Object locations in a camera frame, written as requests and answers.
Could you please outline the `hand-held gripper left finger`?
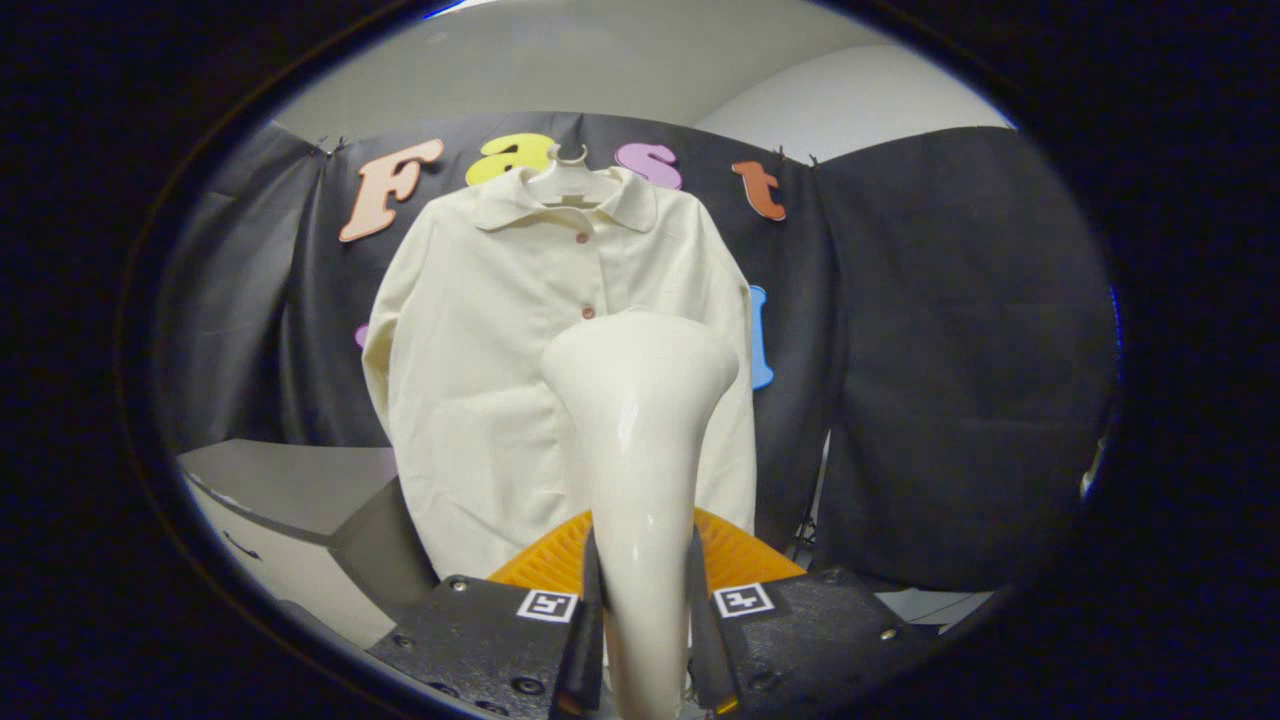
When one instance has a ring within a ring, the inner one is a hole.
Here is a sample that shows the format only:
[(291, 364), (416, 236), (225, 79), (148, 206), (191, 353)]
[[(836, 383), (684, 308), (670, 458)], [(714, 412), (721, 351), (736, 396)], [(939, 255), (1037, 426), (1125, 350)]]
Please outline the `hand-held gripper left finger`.
[(605, 602), (581, 512), (488, 579), (453, 575), (370, 648), (471, 714), (584, 719), (604, 688)]

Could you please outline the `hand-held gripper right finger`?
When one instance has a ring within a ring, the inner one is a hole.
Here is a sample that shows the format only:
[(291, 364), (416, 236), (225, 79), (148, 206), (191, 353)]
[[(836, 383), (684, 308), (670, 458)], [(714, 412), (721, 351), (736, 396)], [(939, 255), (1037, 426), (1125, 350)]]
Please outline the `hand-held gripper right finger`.
[(705, 510), (687, 559), (694, 698), (710, 716), (822, 716), (923, 664), (936, 638), (842, 568), (806, 571)]

